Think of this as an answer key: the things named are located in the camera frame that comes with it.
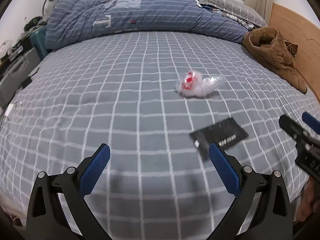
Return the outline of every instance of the wooden headboard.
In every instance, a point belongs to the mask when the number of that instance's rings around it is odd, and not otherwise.
[[[286,40],[298,44],[295,67],[320,102],[320,29],[300,14],[275,3],[269,26],[277,28]]]

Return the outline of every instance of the plastic bag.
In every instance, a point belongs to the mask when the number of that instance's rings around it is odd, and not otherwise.
[[[185,97],[205,97],[224,83],[223,76],[210,76],[202,79],[202,74],[190,71],[183,79],[179,79],[176,91]]]

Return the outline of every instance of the bed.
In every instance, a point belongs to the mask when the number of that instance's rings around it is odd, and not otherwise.
[[[183,98],[175,85],[190,69],[226,82],[207,98]],[[110,162],[85,200],[114,239],[208,237],[234,197],[189,133],[228,117],[249,137],[226,152],[257,172],[280,171],[293,200],[308,176],[278,119],[320,117],[311,90],[303,95],[240,44],[172,31],[112,34],[51,52],[13,102],[0,131],[3,193],[26,213],[40,171],[62,173],[107,143]]]

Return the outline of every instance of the black label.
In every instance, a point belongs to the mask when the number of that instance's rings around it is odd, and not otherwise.
[[[233,118],[190,133],[194,145],[204,159],[208,158],[209,146],[218,143],[221,150],[226,150],[248,137],[248,134]]]
[[[320,183],[320,152],[312,147],[309,151],[298,151],[295,163]]]

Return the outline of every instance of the finger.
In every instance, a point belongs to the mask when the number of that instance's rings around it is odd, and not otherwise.
[[[318,200],[312,207],[313,213],[315,213],[320,205],[320,200]]]
[[[315,198],[315,187],[312,178],[309,180],[306,190],[304,191],[304,198],[309,204],[312,203]]]
[[[308,203],[305,197],[303,198],[299,208],[302,214],[304,214],[306,217],[310,216],[312,213],[312,206],[310,203]]]
[[[304,220],[307,219],[307,216],[302,212],[300,207],[298,208],[296,219],[300,222],[303,222]]]

